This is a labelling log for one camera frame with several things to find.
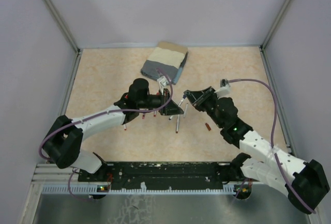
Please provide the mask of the white blue-end marker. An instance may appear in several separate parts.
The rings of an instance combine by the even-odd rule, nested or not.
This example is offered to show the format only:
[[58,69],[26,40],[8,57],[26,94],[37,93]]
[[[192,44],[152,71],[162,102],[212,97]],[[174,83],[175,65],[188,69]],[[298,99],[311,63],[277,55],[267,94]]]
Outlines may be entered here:
[[[181,106],[181,104],[184,102],[184,100],[185,100],[185,97],[183,97],[183,98],[181,99],[181,101],[178,103],[178,107]],[[174,117],[174,115],[171,115],[171,116],[169,117],[169,120],[172,120],[173,117]]]

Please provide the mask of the white brown-end marker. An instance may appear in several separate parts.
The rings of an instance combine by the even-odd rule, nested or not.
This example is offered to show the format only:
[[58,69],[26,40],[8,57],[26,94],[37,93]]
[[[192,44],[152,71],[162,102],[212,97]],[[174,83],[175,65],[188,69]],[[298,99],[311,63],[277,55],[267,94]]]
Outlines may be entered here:
[[177,116],[175,133],[178,134],[180,125],[180,115]]

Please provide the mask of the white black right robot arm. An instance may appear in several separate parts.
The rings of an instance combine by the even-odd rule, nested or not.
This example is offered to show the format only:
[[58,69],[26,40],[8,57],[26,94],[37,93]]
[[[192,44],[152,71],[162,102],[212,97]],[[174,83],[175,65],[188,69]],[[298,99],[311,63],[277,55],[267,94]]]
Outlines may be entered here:
[[238,117],[233,99],[221,89],[208,87],[201,91],[184,92],[191,105],[205,112],[214,121],[223,139],[242,151],[231,167],[236,180],[257,180],[287,196],[305,214],[315,208],[330,191],[323,166],[297,158],[272,145]]

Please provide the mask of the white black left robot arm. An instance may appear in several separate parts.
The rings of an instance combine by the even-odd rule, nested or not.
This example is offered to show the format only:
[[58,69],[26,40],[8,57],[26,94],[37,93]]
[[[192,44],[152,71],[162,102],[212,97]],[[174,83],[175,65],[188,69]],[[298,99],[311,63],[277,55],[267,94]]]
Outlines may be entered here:
[[60,169],[77,168],[97,181],[105,179],[108,174],[106,163],[95,152],[83,150],[83,141],[109,128],[125,125],[141,113],[183,114],[182,108],[172,100],[173,89],[165,87],[166,77],[161,81],[157,94],[149,92],[146,79],[138,78],[119,101],[102,111],[79,118],[59,116],[39,147],[40,156]]

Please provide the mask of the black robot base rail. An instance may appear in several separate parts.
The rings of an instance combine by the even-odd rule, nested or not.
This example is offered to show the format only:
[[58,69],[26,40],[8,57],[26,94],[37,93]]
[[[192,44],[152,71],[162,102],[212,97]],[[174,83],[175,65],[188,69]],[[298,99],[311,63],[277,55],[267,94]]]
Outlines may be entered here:
[[221,190],[244,178],[230,162],[108,162],[94,174],[78,173],[79,182],[103,182],[111,190]]

